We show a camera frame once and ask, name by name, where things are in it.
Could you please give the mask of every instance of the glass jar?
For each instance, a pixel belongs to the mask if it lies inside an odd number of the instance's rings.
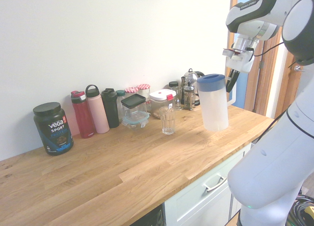
[[[151,93],[151,86],[149,84],[141,84],[137,86],[138,94],[146,98],[146,109],[150,113],[151,111],[151,102],[149,99],[149,94]]]
[[[126,98],[126,92],[124,90],[117,90],[116,93],[118,95],[118,98],[117,98],[118,117],[119,117],[119,122],[121,122],[124,117],[121,100],[124,100]]]
[[[126,98],[130,97],[132,95],[138,94],[138,88],[137,87],[129,87],[124,90],[126,92]]]
[[[171,90],[176,91],[176,97],[175,97],[175,109],[177,111],[181,110],[181,101],[180,101],[180,97],[181,97],[181,93],[182,93],[182,87],[179,86],[179,83],[176,81],[171,81],[169,82],[169,87]]]

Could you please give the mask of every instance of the protein powder tub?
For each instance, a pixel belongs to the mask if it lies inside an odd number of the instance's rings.
[[[74,142],[61,105],[58,102],[48,102],[35,107],[33,112],[46,152],[57,156],[70,150]]]

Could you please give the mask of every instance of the drawer handle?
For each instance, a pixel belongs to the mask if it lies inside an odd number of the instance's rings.
[[[219,186],[221,186],[224,182],[226,182],[227,177],[223,177],[220,176],[219,180],[221,180],[219,183],[217,183],[215,186],[213,186],[212,188],[208,187],[206,184],[204,184],[204,186],[206,187],[206,192],[211,192],[212,190],[215,190],[216,188],[218,188]]]

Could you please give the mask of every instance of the red clip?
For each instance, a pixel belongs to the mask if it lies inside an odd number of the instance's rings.
[[[169,100],[172,100],[173,99],[173,95],[172,94],[170,94],[170,95],[167,95],[167,100],[169,101]]]

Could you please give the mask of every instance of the red water bottle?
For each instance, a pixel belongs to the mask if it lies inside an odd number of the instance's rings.
[[[86,95],[84,91],[72,91],[71,101],[77,118],[78,129],[83,139],[94,135],[94,124],[91,114],[88,110]]]

